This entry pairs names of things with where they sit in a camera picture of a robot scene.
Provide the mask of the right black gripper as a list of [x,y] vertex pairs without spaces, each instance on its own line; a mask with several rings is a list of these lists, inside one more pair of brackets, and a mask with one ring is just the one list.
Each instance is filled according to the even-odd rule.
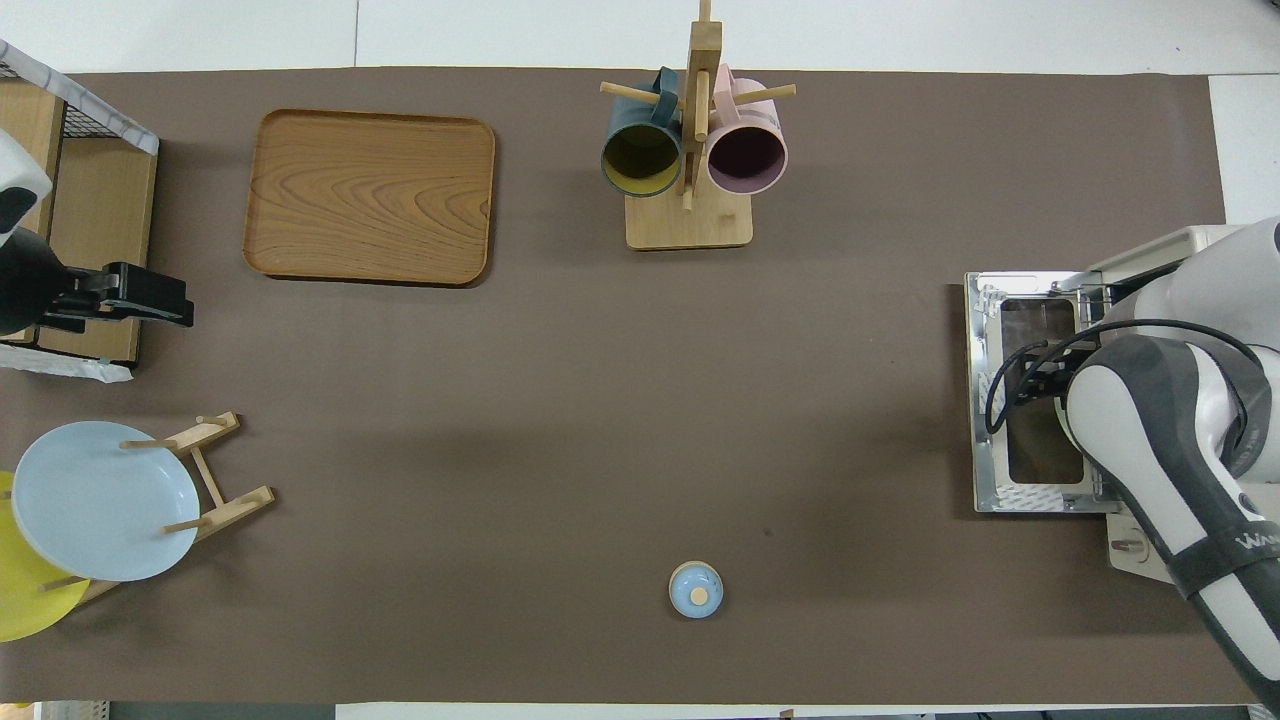
[[1065,348],[1061,354],[1048,361],[1032,366],[1046,355],[1046,345],[1027,346],[1019,348],[1012,355],[1014,366],[1018,369],[1016,378],[1012,379],[1012,402],[1023,406],[1039,398],[1065,398],[1069,386],[1082,364],[1082,351],[1079,348]]

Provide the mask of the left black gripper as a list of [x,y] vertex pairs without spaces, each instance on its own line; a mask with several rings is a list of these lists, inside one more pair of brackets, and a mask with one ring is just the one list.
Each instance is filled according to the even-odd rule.
[[83,333],[88,322],[127,319],[191,328],[195,304],[187,299],[186,282],[129,263],[109,263],[99,270],[68,268],[42,325]]

